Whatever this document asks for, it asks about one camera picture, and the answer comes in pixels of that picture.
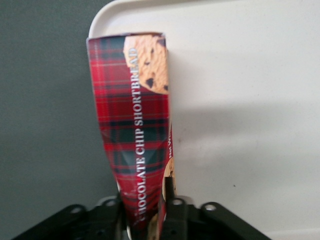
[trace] chocolate chip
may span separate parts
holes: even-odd
[[[145,81],[146,84],[149,86],[149,88],[152,88],[153,84],[154,84],[154,79],[153,78],[149,78],[147,81]]]
[[[158,39],[158,41],[156,41],[158,44],[160,44],[161,46],[165,47],[166,46],[166,39],[164,38],[160,38]]]

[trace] cookie image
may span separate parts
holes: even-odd
[[[167,48],[165,38],[161,35],[126,36],[123,54],[129,68],[136,66],[130,50],[136,49],[139,69],[139,83],[146,89],[157,93],[168,92]]]
[[[165,185],[165,177],[172,177],[173,179],[173,186],[174,186],[174,192],[176,194],[176,182],[175,182],[175,162],[174,158],[170,158],[168,163],[165,166],[164,174],[163,174],[163,180],[162,180],[162,196],[163,199],[166,201],[166,185]]]
[[[147,240],[159,240],[158,214],[154,215],[148,225]]]

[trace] shortbread box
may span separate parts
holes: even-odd
[[[134,33],[87,40],[104,149],[134,240],[158,239],[164,177],[174,177],[166,38]]]

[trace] tartan pattern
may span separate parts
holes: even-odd
[[[148,223],[158,212],[168,162],[168,95],[140,87],[143,126],[134,125],[131,73],[123,54],[125,36],[87,40],[92,88],[106,156],[120,186],[133,239],[147,237]],[[135,130],[144,132],[146,219],[139,221]],[[164,217],[160,203],[161,218]]]

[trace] gray wall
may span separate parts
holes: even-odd
[[[110,0],[0,0],[0,239],[117,192],[86,38]]]

